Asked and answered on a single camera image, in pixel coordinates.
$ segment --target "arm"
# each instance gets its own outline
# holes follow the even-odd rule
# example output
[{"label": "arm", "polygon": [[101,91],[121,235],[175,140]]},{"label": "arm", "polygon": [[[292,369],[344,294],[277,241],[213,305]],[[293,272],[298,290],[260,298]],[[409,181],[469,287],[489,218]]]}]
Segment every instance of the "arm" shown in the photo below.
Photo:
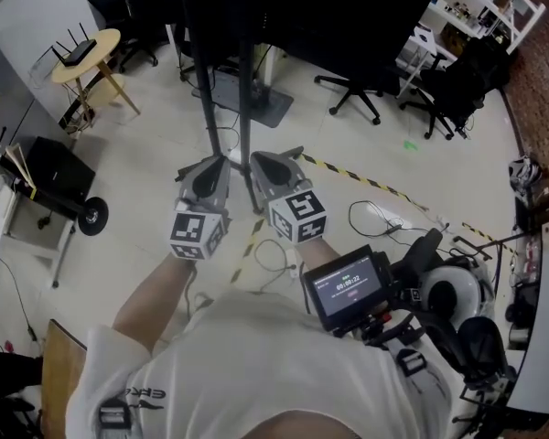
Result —
[{"label": "arm", "polygon": [[169,254],[118,311],[112,328],[152,353],[177,308],[195,263]]},{"label": "arm", "polygon": [[323,238],[297,244],[296,251],[299,252],[309,270],[339,258],[339,254]]}]

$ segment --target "wheel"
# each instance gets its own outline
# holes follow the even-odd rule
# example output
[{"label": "wheel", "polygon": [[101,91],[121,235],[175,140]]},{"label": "wheel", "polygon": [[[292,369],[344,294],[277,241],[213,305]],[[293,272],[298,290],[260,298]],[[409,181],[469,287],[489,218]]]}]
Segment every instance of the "wheel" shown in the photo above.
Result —
[{"label": "wheel", "polygon": [[85,212],[77,218],[80,231],[86,236],[100,234],[108,222],[108,205],[99,197],[91,197],[83,207]]},{"label": "wheel", "polygon": [[45,226],[48,226],[51,222],[51,218],[46,216],[44,218],[41,218],[39,221],[37,221],[37,226],[40,230],[42,230]]}]

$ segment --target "monitor screen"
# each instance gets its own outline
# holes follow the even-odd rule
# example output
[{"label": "monitor screen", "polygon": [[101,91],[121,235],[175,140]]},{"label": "monitor screen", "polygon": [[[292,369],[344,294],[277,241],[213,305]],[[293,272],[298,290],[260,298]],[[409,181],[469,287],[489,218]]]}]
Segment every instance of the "monitor screen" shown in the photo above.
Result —
[{"label": "monitor screen", "polygon": [[316,280],[314,286],[327,316],[382,289],[369,256]]}]

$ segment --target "wooden table leg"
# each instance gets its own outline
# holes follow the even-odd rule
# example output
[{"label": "wooden table leg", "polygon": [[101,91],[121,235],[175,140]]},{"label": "wooden table leg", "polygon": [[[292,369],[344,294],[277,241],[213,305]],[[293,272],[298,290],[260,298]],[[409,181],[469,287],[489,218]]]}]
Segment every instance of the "wooden table leg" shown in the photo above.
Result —
[{"label": "wooden table leg", "polygon": [[81,106],[83,106],[85,118],[88,120],[88,125],[90,127],[93,127],[92,116],[90,115],[90,106],[88,105],[88,102],[85,100],[85,92],[81,87],[81,80],[79,78],[76,78],[75,82],[77,83],[77,90],[80,92],[80,101],[81,101]]},{"label": "wooden table leg", "polygon": [[128,105],[132,107],[137,114],[140,115],[140,111],[138,110],[138,108],[135,106],[132,100],[128,97],[128,95],[124,92],[124,90],[120,87],[120,85],[116,83],[116,80],[112,76],[112,71],[110,70],[110,67],[108,67],[105,62],[100,62],[98,63],[98,68],[103,73],[103,76],[106,77],[106,79],[118,91],[118,94],[120,94],[124,98],[124,100],[128,102]]}]

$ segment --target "shelving unit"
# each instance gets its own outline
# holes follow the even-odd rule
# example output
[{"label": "shelving unit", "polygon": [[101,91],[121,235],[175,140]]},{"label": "shelving unit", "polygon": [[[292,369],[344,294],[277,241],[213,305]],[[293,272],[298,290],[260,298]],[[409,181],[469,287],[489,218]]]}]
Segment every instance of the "shelving unit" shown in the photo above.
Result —
[{"label": "shelving unit", "polygon": [[447,12],[443,8],[439,8],[435,3],[430,3],[427,11],[421,18],[421,21],[424,25],[431,27],[436,34],[437,50],[447,57],[447,60],[453,62],[457,57],[452,54],[449,50],[446,49],[441,37],[439,34],[445,26],[446,23],[449,23],[455,26],[458,30],[467,34],[470,37],[484,37],[491,34],[491,32],[500,24],[508,28],[508,33],[510,37],[511,44],[509,45],[507,51],[512,53],[524,40],[524,38],[529,34],[533,29],[534,25],[541,18],[545,11],[545,6],[543,4],[535,4],[531,0],[521,0],[531,11],[531,16],[529,20],[525,23],[523,28],[518,28],[515,26],[515,5],[512,4],[514,0],[511,0],[509,8],[505,11],[502,11],[494,3],[493,0],[446,0],[449,4],[454,2],[464,2],[468,7],[472,8],[472,13],[478,15],[483,12],[485,9],[488,12],[492,13],[498,21],[496,21],[491,27],[470,27],[466,22],[458,19],[454,14]]}]

